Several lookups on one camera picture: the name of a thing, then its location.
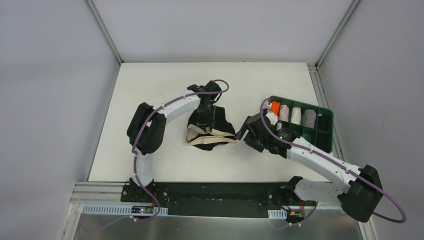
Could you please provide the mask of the black underwear beige waistband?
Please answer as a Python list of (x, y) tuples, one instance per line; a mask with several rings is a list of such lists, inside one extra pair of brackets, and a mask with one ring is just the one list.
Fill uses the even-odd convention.
[(215, 107), (215, 124), (213, 128), (203, 130), (196, 125), (196, 111), (190, 115), (184, 137), (186, 145), (194, 146), (203, 151), (212, 151), (218, 145), (235, 143), (236, 131), (226, 119), (224, 107)]

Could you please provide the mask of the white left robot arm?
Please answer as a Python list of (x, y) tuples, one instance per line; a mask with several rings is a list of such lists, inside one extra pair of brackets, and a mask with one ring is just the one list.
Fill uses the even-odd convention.
[(133, 195), (140, 202), (147, 202), (153, 196), (149, 186), (153, 182), (153, 156), (164, 140), (165, 128), (168, 123), (188, 112), (196, 113), (195, 124), (209, 133), (215, 126), (215, 103), (221, 95), (229, 90), (229, 84), (223, 80), (225, 89), (219, 86), (220, 80), (209, 81), (205, 86), (192, 84), (181, 95), (166, 103), (138, 106), (127, 129), (127, 135), (132, 145), (133, 175), (132, 180), (137, 185)]

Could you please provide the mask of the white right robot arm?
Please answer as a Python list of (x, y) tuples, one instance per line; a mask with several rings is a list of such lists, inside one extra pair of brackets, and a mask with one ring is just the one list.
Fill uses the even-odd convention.
[(335, 158), (316, 148), (289, 127), (277, 129), (268, 116), (248, 116), (236, 134), (248, 146), (297, 162), (323, 176), (327, 181), (312, 181), (294, 176), (284, 190), (290, 205), (315, 201), (342, 208), (351, 218), (366, 223), (377, 208), (383, 194), (376, 188), (382, 183), (378, 171), (370, 165), (359, 167)]

